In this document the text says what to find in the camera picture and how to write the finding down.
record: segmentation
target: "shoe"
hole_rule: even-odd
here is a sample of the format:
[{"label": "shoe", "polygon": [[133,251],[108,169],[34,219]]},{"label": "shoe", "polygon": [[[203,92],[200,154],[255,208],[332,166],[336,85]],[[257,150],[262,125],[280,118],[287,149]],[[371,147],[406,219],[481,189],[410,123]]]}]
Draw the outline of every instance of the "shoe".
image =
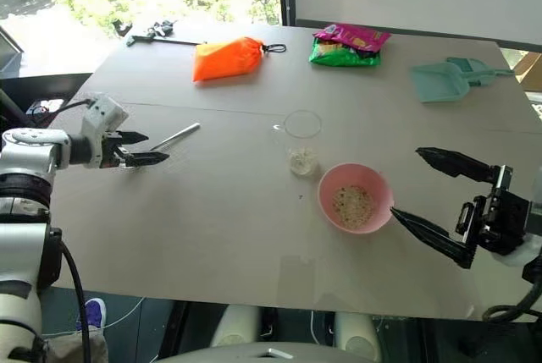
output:
[{"label": "shoe", "polygon": [[[86,320],[89,327],[102,329],[105,326],[106,309],[105,303],[101,298],[92,298],[85,303]],[[81,330],[81,318],[77,317],[75,328]]]}]

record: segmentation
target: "snack bag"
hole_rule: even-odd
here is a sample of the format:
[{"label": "snack bag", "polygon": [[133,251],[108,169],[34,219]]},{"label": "snack bag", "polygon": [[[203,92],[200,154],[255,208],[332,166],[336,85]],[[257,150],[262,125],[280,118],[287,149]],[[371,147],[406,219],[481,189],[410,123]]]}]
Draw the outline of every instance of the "snack bag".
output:
[{"label": "snack bag", "polygon": [[391,34],[362,26],[333,24],[317,31],[314,36],[320,40],[346,44],[357,50],[378,52]]},{"label": "snack bag", "polygon": [[194,81],[230,77],[253,71],[262,61],[263,43],[241,37],[229,43],[196,46]]},{"label": "snack bag", "polygon": [[363,52],[334,41],[314,38],[308,61],[331,67],[362,67],[380,64],[379,52]]}]

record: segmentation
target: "clear glass cup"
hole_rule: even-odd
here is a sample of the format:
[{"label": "clear glass cup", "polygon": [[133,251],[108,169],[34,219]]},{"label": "clear glass cup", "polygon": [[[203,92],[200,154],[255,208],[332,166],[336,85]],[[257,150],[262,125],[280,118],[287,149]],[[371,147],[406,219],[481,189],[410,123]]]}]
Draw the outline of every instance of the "clear glass cup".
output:
[{"label": "clear glass cup", "polygon": [[281,133],[291,172],[302,177],[314,175],[318,170],[316,141],[322,129],[322,119],[314,112],[298,110],[273,129]]}]

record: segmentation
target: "orange pouch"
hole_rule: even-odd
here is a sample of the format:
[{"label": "orange pouch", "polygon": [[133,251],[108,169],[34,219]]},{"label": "orange pouch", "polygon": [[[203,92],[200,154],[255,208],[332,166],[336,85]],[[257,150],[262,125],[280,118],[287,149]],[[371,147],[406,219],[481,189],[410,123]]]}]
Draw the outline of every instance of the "orange pouch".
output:
[{"label": "orange pouch", "polygon": [[250,73],[260,65],[264,51],[273,50],[250,37],[241,37],[229,43],[200,44],[196,46],[193,80],[211,80]]}]

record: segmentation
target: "floor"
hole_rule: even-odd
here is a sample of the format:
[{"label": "floor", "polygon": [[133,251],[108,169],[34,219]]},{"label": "floor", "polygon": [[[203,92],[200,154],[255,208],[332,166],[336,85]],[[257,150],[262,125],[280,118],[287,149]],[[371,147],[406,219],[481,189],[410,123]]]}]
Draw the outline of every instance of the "floor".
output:
[{"label": "floor", "polygon": [[[108,323],[122,318],[141,301],[141,298],[137,297],[86,292],[87,299],[92,297],[104,299],[108,307]],[[73,290],[48,289],[41,295],[41,304],[43,333],[63,332],[74,328],[78,313]],[[106,328],[110,363],[151,362],[158,354],[172,305],[171,300],[144,299],[125,319]],[[209,345],[224,308],[225,305],[205,303],[195,303],[191,307],[180,353]],[[324,312],[317,312],[314,320],[315,334],[321,343],[325,339],[324,315]],[[476,339],[484,335],[487,332],[487,325],[484,323],[380,316],[375,316],[373,321],[379,334],[384,363],[542,361],[542,350],[536,349],[536,342],[525,324],[491,329],[486,350],[476,358],[470,358],[459,352],[458,342],[466,336]],[[310,311],[279,310],[277,340],[313,343],[309,322]],[[418,331],[420,322],[428,325],[427,332],[434,334],[435,341],[424,344]],[[431,356],[430,360],[423,359],[424,349]]]}]

